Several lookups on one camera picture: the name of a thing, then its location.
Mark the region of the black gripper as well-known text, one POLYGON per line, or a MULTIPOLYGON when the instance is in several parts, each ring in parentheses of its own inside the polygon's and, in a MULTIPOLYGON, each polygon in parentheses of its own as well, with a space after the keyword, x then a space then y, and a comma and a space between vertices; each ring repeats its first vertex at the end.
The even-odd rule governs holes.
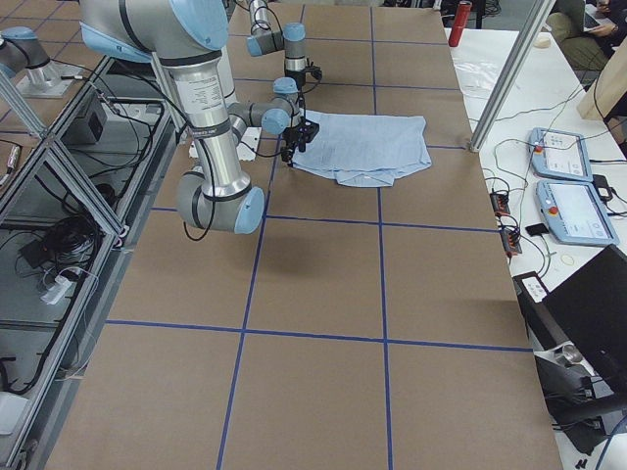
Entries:
POLYGON ((288 167, 292 167, 295 151, 305 152, 318 132, 319 124, 309 119, 301 119, 297 125, 286 128, 281 134, 283 141, 280 150, 281 160, 288 167))
POLYGON ((286 70, 284 74, 286 77, 295 80, 299 91, 313 91, 320 84, 323 77, 320 67, 305 67, 303 70, 286 70), (314 80, 314 84, 310 88, 306 87, 308 77, 314 80))

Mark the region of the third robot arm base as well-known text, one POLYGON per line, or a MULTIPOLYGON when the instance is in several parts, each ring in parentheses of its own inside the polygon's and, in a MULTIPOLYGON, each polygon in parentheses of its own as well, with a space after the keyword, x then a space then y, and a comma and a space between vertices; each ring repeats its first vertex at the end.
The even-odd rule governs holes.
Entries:
POLYGON ((17 88, 26 98, 62 98, 82 77, 82 67, 54 62, 34 31, 26 26, 1 31, 1 72, 10 79, 25 73, 17 88))

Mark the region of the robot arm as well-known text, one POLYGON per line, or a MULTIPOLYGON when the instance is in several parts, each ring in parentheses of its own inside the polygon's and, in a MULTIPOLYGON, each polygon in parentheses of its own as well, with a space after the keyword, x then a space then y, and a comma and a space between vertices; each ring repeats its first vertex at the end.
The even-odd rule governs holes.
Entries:
POLYGON ((307 53, 307 35, 302 23, 282 25, 267 1, 247 1, 250 34, 246 39, 249 54, 261 57, 283 53, 284 75, 293 78, 300 91, 308 93, 322 80, 323 73, 307 53))
POLYGON ((259 127, 280 136, 281 159, 290 163, 319 131, 308 120, 307 75, 321 78, 306 52, 302 23, 271 27, 264 1, 248 4, 249 53, 284 54, 284 74, 273 83, 273 98, 244 105, 227 98, 222 83, 230 67, 219 62, 229 37, 222 1, 83 1, 81 34, 90 49, 134 63, 156 61, 171 80, 162 92, 190 131, 198 166, 177 187, 177 211, 187 225, 250 234, 262 221, 265 195, 242 169, 237 153, 245 131, 259 127))

